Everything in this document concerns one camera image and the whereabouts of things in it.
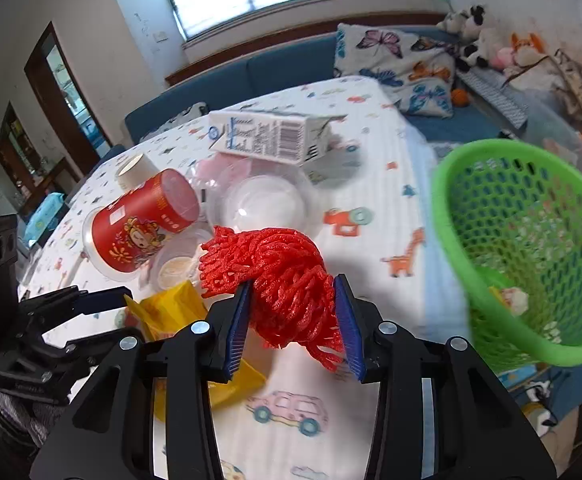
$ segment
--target red cylindrical container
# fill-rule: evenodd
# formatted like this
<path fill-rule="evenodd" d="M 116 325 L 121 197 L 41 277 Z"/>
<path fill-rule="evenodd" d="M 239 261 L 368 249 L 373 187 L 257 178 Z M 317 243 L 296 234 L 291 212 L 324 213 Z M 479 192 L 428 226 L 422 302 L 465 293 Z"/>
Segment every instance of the red cylindrical container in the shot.
<path fill-rule="evenodd" d="M 84 250 L 96 269 L 124 282 L 198 215 L 196 194 L 187 179 L 178 171 L 164 170 L 104 209 L 92 211 L 82 226 Z"/>

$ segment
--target yellow wrapper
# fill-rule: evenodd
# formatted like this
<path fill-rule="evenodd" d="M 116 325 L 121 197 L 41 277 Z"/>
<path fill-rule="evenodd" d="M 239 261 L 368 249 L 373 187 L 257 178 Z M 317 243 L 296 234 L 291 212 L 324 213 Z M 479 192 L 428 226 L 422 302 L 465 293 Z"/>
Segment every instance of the yellow wrapper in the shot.
<path fill-rule="evenodd" d="M 191 282 L 184 282 L 136 303 L 125 296 L 127 307 L 141 321 L 141 329 L 149 340 L 165 339 L 199 319 L 205 319 L 207 310 Z M 211 407 L 229 404 L 247 397 L 261 388 L 265 377 L 242 359 L 239 370 L 228 384 L 209 383 Z M 155 382 L 153 414 L 165 421 L 166 381 Z"/>

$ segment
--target silver screw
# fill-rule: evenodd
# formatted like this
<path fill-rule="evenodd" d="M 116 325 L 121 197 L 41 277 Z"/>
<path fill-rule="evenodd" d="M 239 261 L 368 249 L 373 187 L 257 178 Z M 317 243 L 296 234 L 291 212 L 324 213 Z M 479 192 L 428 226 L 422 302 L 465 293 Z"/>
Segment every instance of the silver screw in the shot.
<path fill-rule="evenodd" d="M 391 321 L 381 322 L 378 325 L 378 329 L 383 334 L 389 334 L 389 335 L 395 334 L 396 332 L 398 332 L 398 326 L 395 323 L 392 323 Z"/>
<path fill-rule="evenodd" d="M 204 334 L 209 331 L 211 325 L 206 321 L 196 321 L 193 325 L 191 325 L 191 332 L 194 334 Z"/>
<path fill-rule="evenodd" d="M 454 337 L 451 339 L 451 348 L 457 350 L 458 352 L 464 352 L 469 348 L 469 344 L 461 337 Z"/>
<path fill-rule="evenodd" d="M 123 350 L 130 350 L 134 348 L 138 344 L 138 340 L 133 337 L 132 335 L 128 335 L 127 337 L 123 337 L 120 340 L 120 348 Z"/>

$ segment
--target white carton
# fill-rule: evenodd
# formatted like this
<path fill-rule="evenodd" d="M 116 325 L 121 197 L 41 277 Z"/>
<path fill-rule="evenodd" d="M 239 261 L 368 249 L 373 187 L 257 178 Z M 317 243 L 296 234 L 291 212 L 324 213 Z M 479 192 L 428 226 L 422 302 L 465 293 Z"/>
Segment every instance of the white carton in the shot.
<path fill-rule="evenodd" d="M 333 117 L 269 110 L 209 112 L 212 150 L 299 165 L 327 152 Z"/>

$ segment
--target patterned tablecloth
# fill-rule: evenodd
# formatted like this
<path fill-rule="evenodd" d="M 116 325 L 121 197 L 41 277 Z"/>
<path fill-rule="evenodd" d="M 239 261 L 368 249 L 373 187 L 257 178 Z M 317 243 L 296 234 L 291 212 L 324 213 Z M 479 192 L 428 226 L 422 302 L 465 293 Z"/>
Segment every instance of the patterned tablecloth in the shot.
<path fill-rule="evenodd" d="M 423 211 L 429 209 L 429 170 L 435 156 L 376 81 L 333 79 L 233 108 L 241 107 L 345 116 L 332 123 L 336 134 L 333 148 L 305 165 L 315 184 L 322 218 L 322 223 L 312 226 L 308 234 L 321 251 L 328 272 L 344 272 L 357 297 L 373 301 L 385 319 L 395 320 L 417 335 L 435 334 L 439 340 L 458 333 L 466 335 L 461 288 L 448 271 L 429 218 L 423 217 L 428 215 Z M 196 160 L 212 153 L 207 129 L 207 117 L 196 119 L 98 168 L 79 190 L 69 213 L 44 247 L 28 284 L 31 295 L 68 285 L 92 291 L 119 285 L 101 275 L 85 258 L 83 219 L 92 209 L 122 194 L 114 173 L 130 155 L 143 152 L 159 169 L 175 168 L 185 173 Z M 353 210 L 359 214 L 352 215 Z M 426 279 L 427 274 L 446 278 Z M 125 285 L 137 300 L 153 293 L 138 279 Z M 111 330 L 115 316 L 116 312 L 80 316 L 47 333 L 46 339 L 63 345 L 71 338 Z M 375 421 L 375 385 L 357 383 L 345 365 L 332 374 L 303 348 L 291 345 L 275 352 L 273 370 L 257 397 L 268 398 L 276 406 L 276 416 L 266 424 L 258 420 L 257 401 L 213 414 L 225 468 L 241 471 L 228 478 L 362 478 Z M 294 415 L 303 412 L 312 413 L 318 421 L 315 434 L 302 432 L 295 422 Z M 430 419 L 425 420 L 426 428 L 432 424 Z M 425 433 L 423 471 L 431 472 L 433 450 L 429 444 L 433 434 Z M 154 424 L 154 434 L 155 472 L 166 478 L 161 423 Z"/>

